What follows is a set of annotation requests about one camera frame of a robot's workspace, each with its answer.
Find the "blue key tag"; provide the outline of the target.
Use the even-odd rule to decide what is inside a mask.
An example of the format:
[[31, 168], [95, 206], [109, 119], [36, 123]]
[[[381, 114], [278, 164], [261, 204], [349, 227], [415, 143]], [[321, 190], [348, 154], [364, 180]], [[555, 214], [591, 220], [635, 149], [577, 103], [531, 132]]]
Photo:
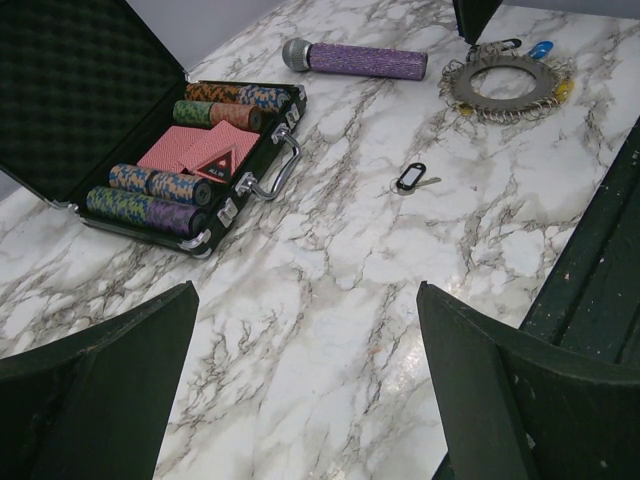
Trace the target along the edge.
[[553, 48], [554, 43], [552, 41], [541, 41], [534, 45], [527, 55], [534, 60], [541, 60], [545, 58]]

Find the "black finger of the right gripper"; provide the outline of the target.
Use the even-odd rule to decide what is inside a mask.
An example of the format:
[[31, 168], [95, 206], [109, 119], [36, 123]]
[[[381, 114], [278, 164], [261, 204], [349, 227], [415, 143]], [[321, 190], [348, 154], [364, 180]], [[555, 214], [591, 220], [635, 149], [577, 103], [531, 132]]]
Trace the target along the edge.
[[499, 6], [500, 0], [453, 0], [459, 36], [475, 45]]

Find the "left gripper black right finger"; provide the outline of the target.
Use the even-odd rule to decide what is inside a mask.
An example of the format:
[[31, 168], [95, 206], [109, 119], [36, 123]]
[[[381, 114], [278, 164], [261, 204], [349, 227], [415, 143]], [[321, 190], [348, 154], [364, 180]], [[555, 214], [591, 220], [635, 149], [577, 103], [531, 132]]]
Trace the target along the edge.
[[638, 370], [546, 343], [427, 282], [417, 307], [454, 478], [638, 478]]

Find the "key with black tag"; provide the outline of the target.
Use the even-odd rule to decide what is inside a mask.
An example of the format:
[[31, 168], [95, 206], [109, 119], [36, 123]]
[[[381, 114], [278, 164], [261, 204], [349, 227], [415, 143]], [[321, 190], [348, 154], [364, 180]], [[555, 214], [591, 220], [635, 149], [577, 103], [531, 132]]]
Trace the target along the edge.
[[410, 163], [398, 177], [390, 181], [389, 191], [399, 196], [408, 196], [418, 188], [434, 185], [442, 181], [437, 176], [426, 178], [426, 173], [426, 164], [422, 162]]

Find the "black poker chip case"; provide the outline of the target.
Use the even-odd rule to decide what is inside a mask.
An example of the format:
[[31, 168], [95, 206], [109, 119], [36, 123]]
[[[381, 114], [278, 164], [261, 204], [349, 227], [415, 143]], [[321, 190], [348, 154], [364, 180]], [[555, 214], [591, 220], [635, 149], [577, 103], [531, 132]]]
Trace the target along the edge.
[[[191, 83], [124, 1], [1, 5], [1, 167], [86, 225], [203, 258], [301, 157], [300, 86]], [[171, 127], [260, 135], [228, 184], [137, 165]]]

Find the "silver disc keyring holder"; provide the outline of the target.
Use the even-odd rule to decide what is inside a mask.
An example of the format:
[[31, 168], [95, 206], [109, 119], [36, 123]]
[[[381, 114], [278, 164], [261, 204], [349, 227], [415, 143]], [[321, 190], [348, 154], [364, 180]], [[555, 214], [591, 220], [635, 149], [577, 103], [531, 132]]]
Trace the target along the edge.
[[501, 125], [554, 113], [573, 89], [575, 62], [553, 49], [534, 60], [529, 51], [520, 51], [521, 45], [519, 39], [508, 39], [472, 46], [463, 60], [443, 67], [440, 96], [456, 112], [459, 103], [468, 103], [476, 109], [471, 116]]

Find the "pink playing card deck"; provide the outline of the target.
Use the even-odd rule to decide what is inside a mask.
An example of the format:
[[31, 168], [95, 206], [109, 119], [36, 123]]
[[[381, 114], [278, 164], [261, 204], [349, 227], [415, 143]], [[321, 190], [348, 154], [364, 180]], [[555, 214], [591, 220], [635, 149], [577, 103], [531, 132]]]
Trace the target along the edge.
[[258, 133], [240, 129], [227, 121], [212, 129], [171, 126], [137, 165], [174, 173], [195, 172], [206, 160], [228, 151], [233, 160], [241, 161], [259, 138]]

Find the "purple glitter toy microphone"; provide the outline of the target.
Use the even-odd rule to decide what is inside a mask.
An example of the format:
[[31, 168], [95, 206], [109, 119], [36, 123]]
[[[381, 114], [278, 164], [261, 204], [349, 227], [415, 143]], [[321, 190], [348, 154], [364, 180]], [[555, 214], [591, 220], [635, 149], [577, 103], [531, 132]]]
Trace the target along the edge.
[[285, 65], [296, 72], [421, 81], [428, 54], [384, 48], [331, 43], [311, 43], [302, 38], [288, 40], [282, 48]]

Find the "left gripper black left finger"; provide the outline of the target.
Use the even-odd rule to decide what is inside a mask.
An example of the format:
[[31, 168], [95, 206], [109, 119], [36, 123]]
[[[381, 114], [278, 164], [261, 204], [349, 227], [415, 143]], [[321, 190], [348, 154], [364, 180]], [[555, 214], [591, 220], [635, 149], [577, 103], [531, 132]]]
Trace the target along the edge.
[[198, 305], [182, 283], [2, 359], [2, 478], [152, 478]]

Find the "black red triangular dealer button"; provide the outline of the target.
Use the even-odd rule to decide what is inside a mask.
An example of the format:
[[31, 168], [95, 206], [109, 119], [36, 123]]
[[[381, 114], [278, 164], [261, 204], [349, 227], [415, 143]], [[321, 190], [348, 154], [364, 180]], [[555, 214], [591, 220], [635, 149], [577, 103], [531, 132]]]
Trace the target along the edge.
[[235, 154], [228, 150], [212, 155], [202, 165], [195, 168], [194, 173], [213, 182], [228, 184], [233, 177]]

